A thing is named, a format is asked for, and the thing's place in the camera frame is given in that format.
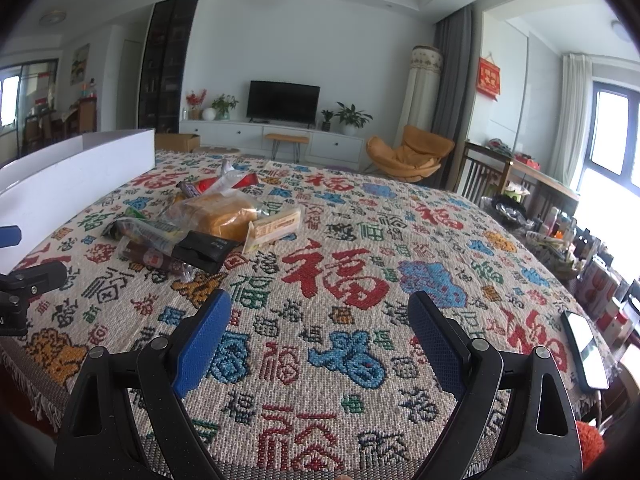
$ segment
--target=smartphone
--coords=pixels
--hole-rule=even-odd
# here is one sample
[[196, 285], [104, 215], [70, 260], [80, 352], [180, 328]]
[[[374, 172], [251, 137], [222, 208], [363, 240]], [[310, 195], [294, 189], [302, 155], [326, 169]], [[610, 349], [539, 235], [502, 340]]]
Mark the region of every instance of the smartphone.
[[580, 314], [565, 310], [562, 313], [562, 323], [572, 347], [575, 366], [578, 368], [580, 388], [585, 392], [607, 390], [609, 380], [587, 320]]

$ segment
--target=blue gripper pad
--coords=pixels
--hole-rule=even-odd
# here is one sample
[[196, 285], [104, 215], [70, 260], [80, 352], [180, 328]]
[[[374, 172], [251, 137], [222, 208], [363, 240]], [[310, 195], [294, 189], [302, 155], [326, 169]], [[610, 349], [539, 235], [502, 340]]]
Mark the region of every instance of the blue gripper pad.
[[466, 389], [464, 365], [470, 359], [466, 345], [423, 291], [409, 297], [408, 317], [442, 389], [460, 400]]
[[217, 289], [195, 316], [184, 318], [172, 333], [170, 354], [174, 355], [169, 359], [175, 367], [172, 386], [180, 398], [200, 384], [230, 318], [231, 298], [224, 290]]
[[22, 231], [17, 225], [0, 227], [0, 248], [14, 247], [22, 240]]

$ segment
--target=patterned tablecloth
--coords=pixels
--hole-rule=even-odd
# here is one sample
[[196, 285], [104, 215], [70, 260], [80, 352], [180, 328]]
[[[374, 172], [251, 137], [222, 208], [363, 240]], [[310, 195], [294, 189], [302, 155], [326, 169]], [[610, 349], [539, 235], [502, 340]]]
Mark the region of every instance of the patterned tablecloth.
[[[267, 249], [233, 252], [215, 276], [181, 283], [119, 259], [100, 236], [127, 205], [157, 214], [179, 180], [218, 174], [221, 157], [158, 152], [157, 166], [54, 232], [22, 266], [61, 260], [65, 285], [31, 304], [29, 333], [0, 341], [37, 413], [58, 426], [88, 349], [140, 348], [170, 333], [216, 287], [229, 326], [185, 407], [232, 478], [408, 478], [454, 407], [408, 326], [409, 294], [425, 290], [471, 337], [529, 353], [546, 345], [576, 410], [587, 397], [559, 314], [582, 312], [513, 237], [459, 196], [371, 176], [252, 158], [248, 192], [275, 213], [299, 204], [303, 227]], [[601, 351], [608, 355], [604, 343]], [[134, 414], [155, 468], [158, 448], [139, 393]], [[487, 437], [505, 410], [498, 399]], [[476, 462], [488, 457], [479, 452]]]

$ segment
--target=potted plant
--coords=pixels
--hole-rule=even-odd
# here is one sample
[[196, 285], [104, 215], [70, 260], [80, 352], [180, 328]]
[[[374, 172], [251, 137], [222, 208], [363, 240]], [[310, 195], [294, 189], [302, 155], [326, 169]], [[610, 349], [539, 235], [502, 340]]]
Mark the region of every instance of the potted plant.
[[332, 112], [331, 110], [322, 110], [322, 112], [320, 113], [322, 114], [322, 118], [324, 119], [324, 121], [322, 121], [322, 131], [330, 132], [331, 119], [334, 118], [335, 112]]
[[229, 111], [234, 110], [238, 106], [239, 101], [233, 95], [220, 94], [215, 101], [211, 103], [216, 113], [216, 120], [228, 121]]
[[338, 102], [340, 111], [337, 115], [340, 117], [340, 124], [344, 123], [342, 132], [353, 137], [356, 134], [356, 129], [363, 128], [370, 120], [373, 119], [369, 114], [364, 113], [364, 110], [356, 110], [356, 105], [351, 107], [345, 106], [341, 102]]
[[197, 121], [200, 118], [200, 107], [207, 95], [207, 91], [203, 90], [200, 95], [196, 95], [193, 90], [187, 94], [187, 104], [189, 105], [189, 119]]

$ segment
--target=phone screen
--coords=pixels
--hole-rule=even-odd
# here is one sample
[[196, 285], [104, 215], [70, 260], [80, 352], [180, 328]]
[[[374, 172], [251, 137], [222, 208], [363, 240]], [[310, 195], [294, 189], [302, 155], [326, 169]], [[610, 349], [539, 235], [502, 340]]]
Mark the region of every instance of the phone screen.
[[609, 387], [607, 373], [589, 323], [575, 312], [565, 312], [564, 315], [580, 354], [587, 386], [594, 390], [606, 390]]

